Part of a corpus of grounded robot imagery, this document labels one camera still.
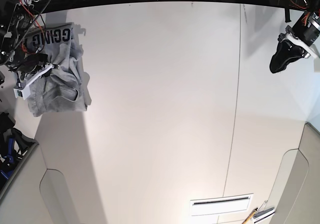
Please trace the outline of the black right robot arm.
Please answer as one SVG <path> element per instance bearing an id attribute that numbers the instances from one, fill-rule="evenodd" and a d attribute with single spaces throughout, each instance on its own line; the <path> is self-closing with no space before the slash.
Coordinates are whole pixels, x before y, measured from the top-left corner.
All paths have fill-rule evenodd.
<path id="1" fill-rule="evenodd" d="M 40 24 L 52 0 L 0 1 L 0 63 L 16 75 L 16 84 L 22 87 L 37 73 L 47 74 L 44 48 L 61 40 L 63 33 Z"/>

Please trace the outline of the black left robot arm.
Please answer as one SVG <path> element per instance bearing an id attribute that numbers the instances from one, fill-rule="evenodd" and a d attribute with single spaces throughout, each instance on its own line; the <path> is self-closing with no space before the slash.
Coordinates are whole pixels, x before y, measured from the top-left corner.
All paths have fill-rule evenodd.
<path id="1" fill-rule="evenodd" d="M 272 56 L 269 69 L 271 73 L 284 71 L 290 63 L 299 59 L 313 58 L 314 71 L 320 70 L 320 51 L 315 41 L 320 37 L 320 0 L 303 0 L 304 6 L 288 0 L 295 8 L 303 11 L 294 26 L 287 26 L 285 33 L 278 36 L 278 45 Z"/>

